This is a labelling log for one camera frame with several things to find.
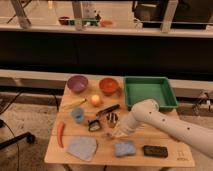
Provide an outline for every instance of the gray sponge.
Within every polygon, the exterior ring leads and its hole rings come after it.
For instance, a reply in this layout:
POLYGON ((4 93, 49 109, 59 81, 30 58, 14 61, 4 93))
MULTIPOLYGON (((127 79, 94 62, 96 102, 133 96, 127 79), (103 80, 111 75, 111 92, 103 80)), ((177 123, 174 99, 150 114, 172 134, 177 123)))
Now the gray sponge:
POLYGON ((136 153, 135 145, 132 141, 116 143, 114 144, 114 148, 116 157, 134 155, 136 153))

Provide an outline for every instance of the green plastic bin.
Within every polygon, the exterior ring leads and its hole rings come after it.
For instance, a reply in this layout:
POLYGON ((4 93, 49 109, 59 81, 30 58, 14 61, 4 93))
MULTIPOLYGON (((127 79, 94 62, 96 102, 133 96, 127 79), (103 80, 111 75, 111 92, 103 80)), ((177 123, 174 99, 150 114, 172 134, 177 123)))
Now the green plastic bin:
POLYGON ((125 103, 128 110, 140 101, 154 99, 161 111, 178 107, 176 97, 166 77, 124 77, 125 103))

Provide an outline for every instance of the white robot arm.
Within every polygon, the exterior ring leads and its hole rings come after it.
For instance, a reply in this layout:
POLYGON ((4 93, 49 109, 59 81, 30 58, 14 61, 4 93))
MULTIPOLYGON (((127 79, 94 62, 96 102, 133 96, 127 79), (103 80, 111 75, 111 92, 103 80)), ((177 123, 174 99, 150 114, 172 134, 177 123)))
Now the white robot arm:
POLYGON ((129 135, 141 123, 147 123, 213 158, 213 130, 174 119, 158 110, 157 102, 152 99, 136 103, 129 114, 121 119, 113 136, 129 135))

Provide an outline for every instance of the cell phone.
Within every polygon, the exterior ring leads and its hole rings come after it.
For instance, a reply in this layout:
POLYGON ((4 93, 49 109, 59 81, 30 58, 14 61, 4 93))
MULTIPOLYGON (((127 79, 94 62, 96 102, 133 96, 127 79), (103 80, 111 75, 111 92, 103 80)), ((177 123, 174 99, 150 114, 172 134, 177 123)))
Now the cell phone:
POLYGON ((168 157, 168 151, 166 147, 145 145, 142 147, 142 149, 145 156, 161 157, 161 158, 168 157))

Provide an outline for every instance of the table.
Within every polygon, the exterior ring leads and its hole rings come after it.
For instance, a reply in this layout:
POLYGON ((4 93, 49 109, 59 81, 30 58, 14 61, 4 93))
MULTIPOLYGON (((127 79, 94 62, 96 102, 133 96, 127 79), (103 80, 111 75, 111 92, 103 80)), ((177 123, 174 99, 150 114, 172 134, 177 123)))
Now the table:
MULTIPOLYGON (((80 93, 72 93, 66 86, 62 97, 59 112, 57 114, 52 134, 50 137, 48 149, 45 156, 46 163, 58 163, 58 164, 79 164, 79 165, 115 165, 115 166, 156 166, 156 167, 194 167, 195 163, 188 145, 173 139, 169 135, 160 130, 143 124, 134 134, 128 138, 122 138, 122 140, 132 140, 136 146, 136 155, 127 156, 123 158, 116 158, 114 156, 113 144, 121 139, 107 140, 103 134, 104 131, 110 131, 110 128, 106 124, 103 124, 103 131, 89 132, 86 126, 76 124, 73 118, 70 116, 72 109, 64 108, 66 106, 80 98, 86 98, 88 101, 81 105, 84 109, 86 116, 94 116, 99 110, 114 104, 120 104, 121 108, 116 111, 120 117, 128 113, 125 106, 125 99, 123 93, 123 83, 119 82, 120 90, 112 96, 104 96, 98 88, 99 80, 89 80, 88 88, 80 93), (103 99, 103 104, 100 107, 93 107, 89 102, 90 97, 93 94, 99 94, 103 99), (62 141, 64 148, 60 148, 57 143, 57 125, 60 121, 63 121, 66 126, 64 129, 62 141), (71 139, 76 136, 93 136, 98 142, 98 149, 94 155, 92 161, 82 161, 68 153, 66 148, 71 139), (146 157, 144 156, 141 147, 143 145, 158 145, 166 146, 168 149, 168 157, 165 159, 146 157)), ((171 117, 178 118, 176 110, 165 113, 171 117)))

